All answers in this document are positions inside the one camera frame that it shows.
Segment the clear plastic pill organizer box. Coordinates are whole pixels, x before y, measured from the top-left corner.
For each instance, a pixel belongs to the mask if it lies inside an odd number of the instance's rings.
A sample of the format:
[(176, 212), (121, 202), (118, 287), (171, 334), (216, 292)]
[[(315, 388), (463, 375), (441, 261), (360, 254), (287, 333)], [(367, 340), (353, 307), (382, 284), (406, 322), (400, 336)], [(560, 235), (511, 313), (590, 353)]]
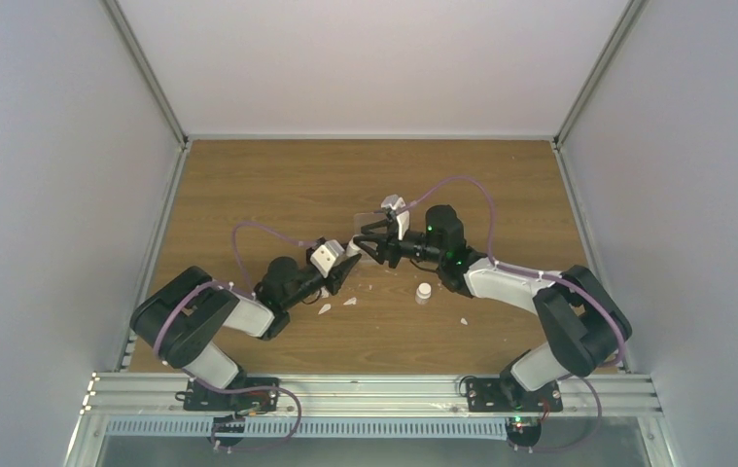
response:
[(364, 229), (372, 233), (376, 229), (383, 229), (387, 215), (383, 212), (361, 212), (353, 216), (354, 234), (363, 234)]

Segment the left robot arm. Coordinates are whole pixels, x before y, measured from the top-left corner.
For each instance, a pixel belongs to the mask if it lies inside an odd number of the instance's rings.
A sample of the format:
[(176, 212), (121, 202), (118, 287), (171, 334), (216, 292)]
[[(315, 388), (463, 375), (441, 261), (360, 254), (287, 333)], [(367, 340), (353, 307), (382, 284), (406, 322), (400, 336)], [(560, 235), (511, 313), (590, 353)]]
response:
[(242, 389), (246, 373), (213, 343), (222, 328), (270, 341), (289, 324), (289, 310), (325, 289), (335, 295), (362, 258), (336, 260), (326, 273), (290, 257), (270, 262), (252, 298), (192, 266), (155, 292), (130, 317), (130, 329), (158, 358), (218, 392)]

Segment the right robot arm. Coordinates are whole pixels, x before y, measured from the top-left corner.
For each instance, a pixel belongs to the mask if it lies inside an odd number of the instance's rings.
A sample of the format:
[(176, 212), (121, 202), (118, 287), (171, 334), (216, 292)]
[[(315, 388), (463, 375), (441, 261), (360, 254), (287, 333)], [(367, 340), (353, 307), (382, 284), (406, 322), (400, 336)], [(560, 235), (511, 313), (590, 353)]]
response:
[(422, 232), (411, 230), (402, 213), (384, 208), (383, 215), (361, 227), (347, 244), (347, 255), (365, 253), (390, 268), (402, 259), (430, 263), (445, 289), (538, 317), (545, 342), (501, 371), (504, 390), (538, 391), (562, 377), (588, 377), (622, 360), (631, 325), (590, 269), (543, 271), (490, 259), (468, 244), (463, 223), (447, 204), (427, 210)]

